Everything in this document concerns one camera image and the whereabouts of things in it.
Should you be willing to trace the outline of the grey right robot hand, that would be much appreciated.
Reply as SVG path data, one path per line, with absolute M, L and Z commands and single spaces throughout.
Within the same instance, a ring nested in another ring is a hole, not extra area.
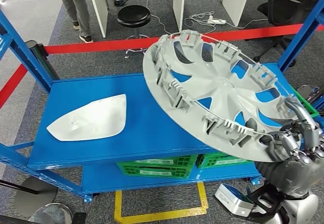
M 297 119 L 261 138 L 269 144 L 274 162 L 255 165 L 268 183 L 301 197 L 323 178 L 323 131 L 297 99 L 286 97 L 284 103 Z

